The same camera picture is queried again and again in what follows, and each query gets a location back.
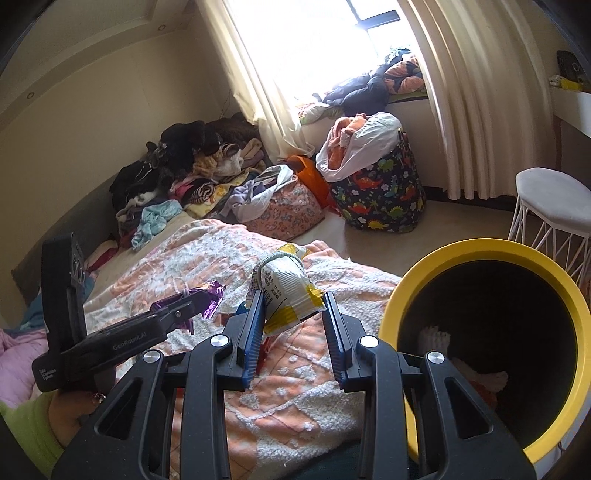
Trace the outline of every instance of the ceiling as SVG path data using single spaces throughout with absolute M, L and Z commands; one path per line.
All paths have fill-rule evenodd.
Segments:
M 76 70 L 134 42 L 187 27 L 194 0 L 56 0 L 0 76 L 0 129 Z

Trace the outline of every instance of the pink floral bag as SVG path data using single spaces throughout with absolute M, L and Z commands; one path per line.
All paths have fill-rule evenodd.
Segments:
M 323 219 L 324 211 L 314 194 L 293 175 L 287 185 L 275 192 L 263 214 L 244 225 L 251 232 L 287 242 Z

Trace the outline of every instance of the orange cloth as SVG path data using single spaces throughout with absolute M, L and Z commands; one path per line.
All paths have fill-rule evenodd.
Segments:
M 365 113 L 356 116 L 343 116 L 339 118 L 330 130 L 329 139 L 329 169 L 338 170 L 343 163 L 351 136 L 365 125 L 367 121 Z
M 316 165 L 307 157 L 292 155 L 285 161 L 300 181 L 306 185 L 318 200 L 321 208 L 329 205 L 330 188 L 322 174 L 316 170 Z

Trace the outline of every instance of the snack bag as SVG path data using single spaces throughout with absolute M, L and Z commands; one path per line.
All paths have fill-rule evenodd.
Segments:
M 255 290 L 261 290 L 267 311 L 265 335 L 278 335 L 326 309 L 322 292 L 310 281 L 301 261 L 308 253 L 299 245 L 286 244 L 253 269 L 246 307 L 250 308 Z

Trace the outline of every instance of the yellow bin rim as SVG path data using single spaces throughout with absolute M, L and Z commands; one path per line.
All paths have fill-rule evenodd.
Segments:
M 538 274 L 558 293 L 573 321 L 577 340 L 577 366 L 573 385 L 564 407 L 552 425 L 524 449 L 530 462 L 541 460 L 568 432 L 583 407 L 591 383 L 591 314 L 579 288 L 561 266 L 526 245 L 498 238 L 477 238 L 446 245 L 416 263 L 392 292 L 379 338 L 398 347 L 398 331 L 407 309 L 421 289 L 439 274 L 467 262 L 499 260 L 520 265 Z M 414 413 L 405 399 L 408 448 L 418 457 L 417 427 Z

